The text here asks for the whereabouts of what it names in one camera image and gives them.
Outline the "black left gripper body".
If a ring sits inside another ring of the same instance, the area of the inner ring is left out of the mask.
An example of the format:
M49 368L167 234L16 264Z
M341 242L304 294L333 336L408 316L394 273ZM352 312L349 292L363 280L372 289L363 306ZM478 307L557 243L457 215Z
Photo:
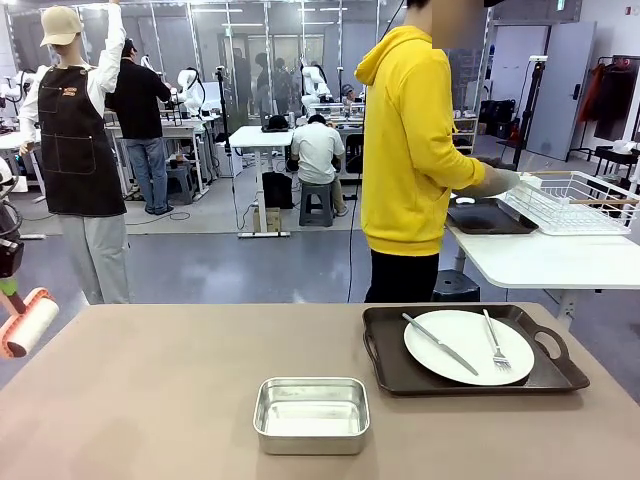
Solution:
M0 238L0 279L12 277L21 266L24 243Z

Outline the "pink lint roller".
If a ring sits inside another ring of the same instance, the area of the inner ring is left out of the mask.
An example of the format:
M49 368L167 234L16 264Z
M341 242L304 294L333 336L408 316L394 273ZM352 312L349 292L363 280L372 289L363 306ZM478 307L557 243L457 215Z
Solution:
M11 315L0 327L0 357L22 358L36 346L59 312L44 288L32 290L24 300L24 313Z

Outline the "brown serving tray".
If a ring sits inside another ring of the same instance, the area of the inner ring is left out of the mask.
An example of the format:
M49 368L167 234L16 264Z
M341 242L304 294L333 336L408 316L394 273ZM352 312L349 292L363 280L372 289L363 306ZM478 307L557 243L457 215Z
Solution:
M438 310L479 313L487 309L497 319L523 334L533 347L535 365L525 379L503 386L472 386L445 379L418 364L407 351L403 333L407 321ZM565 393L589 386L588 377L572 362L563 338L535 322L533 316L515 304L429 303L408 306L371 307L363 313L365 349L372 361L379 387L396 397L458 395L533 395Z
M475 204L470 205L457 205L456 198L449 202L448 221L465 234L525 235L539 228L498 198L475 199Z

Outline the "silver table knife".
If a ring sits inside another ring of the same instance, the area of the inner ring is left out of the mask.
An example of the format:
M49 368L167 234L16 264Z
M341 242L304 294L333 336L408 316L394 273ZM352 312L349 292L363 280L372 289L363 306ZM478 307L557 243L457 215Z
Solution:
M402 313L402 318L406 320L414 329L420 332L423 336L428 338L431 342L433 342L440 350L446 353L449 357L454 359L457 363L463 366L466 370L468 370L472 375L478 376L478 371L467 362L461 355L459 355L456 351L454 351L451 347L446 345L440 339L438 339L435 335L426 330L420 323L418 323L415 319L413 319L409 314Z

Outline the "silver fork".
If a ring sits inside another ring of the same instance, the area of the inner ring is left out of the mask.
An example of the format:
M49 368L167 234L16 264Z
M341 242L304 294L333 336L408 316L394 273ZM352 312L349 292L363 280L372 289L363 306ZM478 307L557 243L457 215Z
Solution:
M498 368L503 370L509 370L511 368L511 364L501 350L501 346L499 344L499 340L497 338L496 331L494 329L493 321L486 309L483 310L483 315L484 315L484 318L485 318L485 321L494 345L493 362Z

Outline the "round white background table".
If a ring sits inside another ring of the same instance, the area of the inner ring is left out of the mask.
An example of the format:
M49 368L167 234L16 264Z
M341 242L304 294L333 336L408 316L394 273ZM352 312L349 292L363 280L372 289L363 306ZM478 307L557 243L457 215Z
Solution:
M40 133L37 132L33 152L28 157L18 161L19 150L23 144L22 134L20 132L11 132L0 135L0 156L7 160L15 172L20 171L20 175L26 177L29 187L40 187L39 166L35 165L37 162L35 152L39 149L39 140Z

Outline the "grey plastic step stool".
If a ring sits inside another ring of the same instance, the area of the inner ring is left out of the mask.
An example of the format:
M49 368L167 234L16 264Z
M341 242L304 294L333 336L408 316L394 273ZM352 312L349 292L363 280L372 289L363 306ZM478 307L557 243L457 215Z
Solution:
M304 183L301 188L299 225L331 227L333 219L331 185Z
M189 205L194 201L196 185L188 165L167 168L167 195L171 201Z

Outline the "white-shirted mannequin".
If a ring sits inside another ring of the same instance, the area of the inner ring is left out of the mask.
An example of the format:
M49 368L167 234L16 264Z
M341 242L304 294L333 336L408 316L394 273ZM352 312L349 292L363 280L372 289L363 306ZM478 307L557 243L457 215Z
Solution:
M20 151L30 152L41 131L38 123L38 90L46 70L79 66L89 71L87 91L91 102L103 117L107 95L114 92L120 71L120 54L126 33L119 0L107 6L107 37L97 65L87 63L81 54L81 34L67 46L49 46L59 57L54 66L41 66L19 111L23 144ZM130 300L126 272L127 235L125 214L113 217L58 215L62 233L70 249L71 260L86 300L96 304L126 304Z

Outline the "cardboard box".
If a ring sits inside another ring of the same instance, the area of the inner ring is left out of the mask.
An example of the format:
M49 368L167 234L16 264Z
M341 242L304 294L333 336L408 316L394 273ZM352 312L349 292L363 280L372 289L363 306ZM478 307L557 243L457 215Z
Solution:
M281 209L280 208L265 208L260 210L258 207L253 209L253 230L256 233L262 232L261 213L264 213L266 221L266 231L280 232L281 231Z

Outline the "distant standing person dark clothes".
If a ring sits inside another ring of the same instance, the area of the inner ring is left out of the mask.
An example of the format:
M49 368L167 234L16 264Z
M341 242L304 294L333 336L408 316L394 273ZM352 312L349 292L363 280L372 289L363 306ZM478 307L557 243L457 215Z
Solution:
M254 103L257 106L261 120L272 114L271 85L269 77L269 64L266 52L255 56L255 63L261 68L256 80L256 95Z

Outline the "rectangular metal container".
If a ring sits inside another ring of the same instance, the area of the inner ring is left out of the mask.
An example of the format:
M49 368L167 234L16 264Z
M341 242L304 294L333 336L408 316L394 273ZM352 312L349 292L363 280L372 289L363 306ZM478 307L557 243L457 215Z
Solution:
M354 456L371 425L365 385L349 377L274 377L259 387L253 427L280 456Z

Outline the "black round stool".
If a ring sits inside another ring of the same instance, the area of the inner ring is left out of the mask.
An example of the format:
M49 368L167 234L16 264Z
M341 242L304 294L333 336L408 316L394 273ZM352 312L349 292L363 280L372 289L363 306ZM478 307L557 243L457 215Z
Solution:
M479 302L480 286L457 270L438 272L432 301L444 303Z

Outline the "white shoe rack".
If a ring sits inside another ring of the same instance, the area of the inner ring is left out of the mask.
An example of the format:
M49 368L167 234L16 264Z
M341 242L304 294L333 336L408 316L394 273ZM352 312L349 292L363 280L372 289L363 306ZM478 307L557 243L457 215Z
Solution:
M461 153L466 155L473 153L476 142L477 125L477 117L454 119L454 128L452 131L453 144Z

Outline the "black suitcase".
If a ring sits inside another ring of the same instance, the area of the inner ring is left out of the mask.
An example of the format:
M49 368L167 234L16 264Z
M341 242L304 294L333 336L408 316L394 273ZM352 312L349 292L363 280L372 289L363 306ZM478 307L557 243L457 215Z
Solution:
M511 135L515 107L514 99L482 101L479 123L485 126L484 134L508 139Z

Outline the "white rack cutlery holder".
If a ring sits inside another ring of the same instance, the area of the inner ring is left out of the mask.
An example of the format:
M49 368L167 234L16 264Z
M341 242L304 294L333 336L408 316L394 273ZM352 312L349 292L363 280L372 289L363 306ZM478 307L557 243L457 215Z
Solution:
M505 193L506 198L526 200L541 192L542 179L529 173L522 173L519 182Z

